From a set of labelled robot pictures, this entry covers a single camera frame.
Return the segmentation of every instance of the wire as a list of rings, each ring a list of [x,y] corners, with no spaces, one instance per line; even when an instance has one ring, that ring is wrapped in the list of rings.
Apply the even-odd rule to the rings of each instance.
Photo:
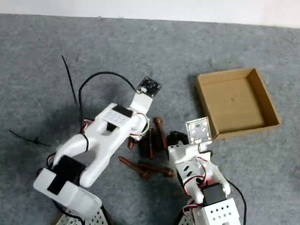
[[[244,203],[244,218],[243,218],[243,225],[246,225],[246,220],[247,220],[247,203],[246,203],[246,200],[244,198],[244,195],[243,193],[241,192],[241,190],[235,186],[235,184],[233,184],[230,180],[228,180],[226,177],[225,179],[228,181],[228,183],[230,183],[237,191],[238,193],[240,194],[242,200],[243,200],[243,203]]]
[[[82,135],[84,136],[85,140],[86,140],[86,149],[85,151],[87,152],[89,150],[89,140],[88,138],[85,136],[85,134],[82,133]]]
[[[190,177],[186,182],[183,183],[183,190],[184,190],[184,192],[185,192],[187,195],[188,195],[188,192],[187,192],[186,187],[185,187],[186,184],[187,184],[189,181],[191,181],[192,179],[197,178],[197,177],[203,178],[203,180],[205,179],[205,177],[202,176],[202,175],[195,175],[195,176]]]
[[[80,127],[81,127],[81,118],[80,118],[80,114],[79,114],[79,105],[78,105],[78,102],[77,102],[77,99],[76,99],[76,94],[75,94],[75,91],[74,91],[74,86],[73,86],[73,82],[72,82],[72,78],[71,78],[71,74],[70,74],[70,71],[69,71],[69,68],[68,68],[68,65],[65,61],[65,58],[64,56],[62,55],[62,60],[64,61],[64,64],[65,64],[65,67],[66,67],[66,70],[67,70],[67,76],[69,78],[69,82],[70,82],[70,86],[71,86],[71,90],[72,90],[72,95],[73,95],[73,99],[74,99],[74,103],[75,103],[75,106],[76,106],[76,110],[77,110],[77,115],[78,115],[78,119],[79,119],[79,124],[80,124]]]
[[[78,91],[78,101],[79,101],[79,113],[80,113],[80,131],[81,133],[83,132],[82,129],[83,129],[83,103],[82,103],[82,90],[84,88],[84,86],[92,79],[94,78],[95,76],[98,76],[98,75],[114,75],[114,76],[117,76],[121,79],[123,79],[124,81],[126,81],[130,87],[137,93],[137,90],[136,88],[133,86],[133,84],[127,79],[125,78],[124,76],[120,75],[120,74],[117,74],[117,73],[114,73],[114,72],[109,72],[109,71],[103,71],[103,72],[98,72],[98,73],[95,73],[93,75],[91,75],[89,78],[87,78],[83,83],[82,85],[80,86],[79,88],[79,91]]]
[[[147,117],[144,113],[137,112],[136,114],[141,114],[141,115],[143,115],[143,116],[145,117],[145,119],[146,119],[147,125],[146,125],[146,128],[145,128],[140,134],[133,134],[133,133],[131,133],[130,135],[141,136],[141,135],[144,135],[145,133],[147,133],[147,131],[149,130],[150,122],[149,122],[148,117]]]
[[[61,206],[59,206],[59,205],[57,204],[56,201],[53,201],[53,203],[54,203],[55,207],[56,207],[62,214],[66,215],[67,217],[71,217],[71,218],[74,218],[74,219],[78,219],[82,225],[85,225],[85,221],[84,221],[83,219],[81,219],[81,217],[78,217],[78,216],[72,215],[72,214],[70,214],[70,213],[67,213],[66,211],[64,211],[64,209],[63,209]]]
[[[49,145],[49,144],[41,143],[41,142],[38,140],[38,138],[36,138],[36,139],[34,139],[34,140],[31,140],[31,139],[29,139],[29,138],[22,137],[21,135],[16,134],[14,131],[12,131],[12,130],[10,130],[10,129],[8,129],[8,130],[9,130],[10,133],[12,133],[13,135],[15,135],[16,137],[21,138],[21,139],[23,139],[23,140],[25,140],[25,141],[28,141],[28,142],[31,142],[31,143],[34,143],[34,144],[39,144],[39,145],[51,147],[51,145]]]
[[[55,156],[55,154],[56,154],[56,152],[54,152],[54,153],[51,153],[48,157],[47,157],[47,160],[46,160],[46,165],[47,165],[47,168],[48,169],[50,169],[51,167],[52,167],[52,165],[51,164],[49,164],[49,160],[52,158],[52,157],[54,157]]]

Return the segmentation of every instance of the perforated metal plate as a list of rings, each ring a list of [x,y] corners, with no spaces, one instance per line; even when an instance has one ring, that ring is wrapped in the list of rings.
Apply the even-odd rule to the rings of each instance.
[[[208,118],[203,117],[186,122],[189,143],[203,143],[211,140]]]
[[[74,213],[71,210],[67,210],[67,212],[72,215],[76,215],[76,213]],[[78,219],[74,219],[74,218],[62,215],[61,218],[59,219],[59,221],[56,223],[56,225],[82,225],[82,224]],[[108,225],[108,223],[103,214],[103,211],[101,209],[99,209],[99,211],[93,218],[85,220],[85,225]]]
[[[178,225],[195,225],[193,220],[190,217],[182,216],[181,220],[179,221]]]

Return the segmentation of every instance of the gray carpet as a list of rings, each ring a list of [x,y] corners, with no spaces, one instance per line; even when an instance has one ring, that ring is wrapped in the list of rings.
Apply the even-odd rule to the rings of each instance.
[[[202,117],[193,88],[198,73],[256,67],[282,124],[271,131],[211,145],[213,162],[243,191],[249,225],[296,225],[300,216],[300,30],[201,22],[171,22],[38,15],[0,15],[0,224],[49,224],[56,213],[35,191],[35,172],[45,158],[78,132],[68,78],[75,88],[91,74],[110,70],[138,85],[150,76],[163,87],[149,116],[165,130],[185,132]],[[110,102],[128,106],[133,92],[122,80],[96,78],[83,91],[84,113],[93,117]],[[39,137],[52,147],[14,137]],[[123,144],[89,191],[98,195],[118,225],[168,225],[188,199],[176,178],[148,181],[118,161],[135,162],[138,150]],[[89,154],[77,157],[88,163]],[[157,163],[167,165],[164,154]],[[243,204],[232,190],[242,221]]]

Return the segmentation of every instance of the black cable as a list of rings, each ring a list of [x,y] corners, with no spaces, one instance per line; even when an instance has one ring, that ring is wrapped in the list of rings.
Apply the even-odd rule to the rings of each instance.
[[[70,71],[69,71],[67,63],[65,61],[64,56],[62,55],[61,57],[62,57],[62,60],[64,61],[64,64],[65,64],[65,67],[66,67],[66,70],[67,70],[67,76],[69,78],[70,86],[71,86],[71,89],[72,89],[72,95],[73,95],[74,103],[75,103],[76,110],[77,110],[78,120],[79,120],[79,124],[80,124],[80,128],[81,128],[81,118],[80,118],[80,113],[79,113],[79,105],[78,105],[78,102],[77,102],[77,99],[76,99],[76,94],[75,94],[75,91],[74,91],[74,86],[73,86],[71,74],[70,74]]]
[[[204,153],[210,153],[210,158],[212,158],[212,155],[214,154],[214,152],[212,150],[205,150],[205,151],[201,151],[199,154],[204,154]]]
[[[36,139],[34,139],[34,140],[31,140],[31,139],[28,139],[28,138],[26,138],[26,137],[22,137],[21,135],[16,134],[14,131],[12,131],[12,130],[10,130],[10,129],[8,129],[8,130],[9,130],[10,133],[12,133],[13,135],[15,135],[16,137],[21,138],[21,139],[23,139],[23,140],[25,140],[25,141],[32,142],[32,143],[34,143],[34,144],[39,144],[39,145],[51,147],[51,145],[49,145],[49,144],[41,143],[41,142],[38,140],[38,138],[36,138]]]
[[[85,221],[84,221],[83,219],[81,219],[81,217],[78,217],[78,216],[72,215],[72,214],[70,214],[70,213],[67,213],[66,211],[64,211],[64,209],[63,209],[61,206],[59,206],[59,205],[57,204],[56,201],[53,201],[53,203],[54,203],[55,207],[56,207],[62,214],[66,215],[67,217],[71,217],[71,218],[74,218],[74,219],[78,219],[82,225],[85,225]]]
[[[109,72],[109,71],[103,71],[103,72],[98,72],[98,73],[95,73],[93,75],[91,75],[88,79],[86,79],[82,85],[80,86],[79,88],[79,91],[78,91],[78,101],[79,101],[79,110],[80,110],[80,132],[82,133],[83,132],[83,103],[82,103],[82,90],[84,88],[84,86],[92,79],[94,78],[95,76],[98,76],[98,75],[103,75],[103,74],[106,74],[106,75],[114,75],[114,76],[117,76],[121,79],[123,79],[124,81],[126,81],[130,87],[136,92],[136,89],[135,87],[133,86],[133,84],[127,79],[125,78],[124,76],[120,75],[120,74],[117,74],[117,73],[114,73],[114,72]]]
[[[237,186],[235,186],[235,184],[233,184],[230,180],[228,180],[227,178],[225,178],[227,181],[228,181],[228,183],[230,183],[237,191],[238,191],[238,193],[240,194],[240,196],[241,196],[241,198],[242,198],[242,200],[243,200],[243,203],[244,203],[244,219],[243,219],[243,225],[246,225],[246,219],[247,219],[247,203],[246,203],[246,200],[245,200],[245,198],[244,198],[244,195],[243,195],[243,193],[240,191],[240,189],[237,187]]]
[[[88,138],[85,136],[84,133],[82,133],[82,135],[84,136],[84,138],[85,138],[85,140],[86,140],[86,149],[85,149],[85,151],[87,152],[88,149],[89,149],[89,140],[88,140]]]

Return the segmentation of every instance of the cardboard box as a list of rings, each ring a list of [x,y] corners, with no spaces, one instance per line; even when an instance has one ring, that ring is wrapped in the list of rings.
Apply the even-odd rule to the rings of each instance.
[[[213,139],[260,132],[280,124],[255,68],[200,74],[197,89]]]

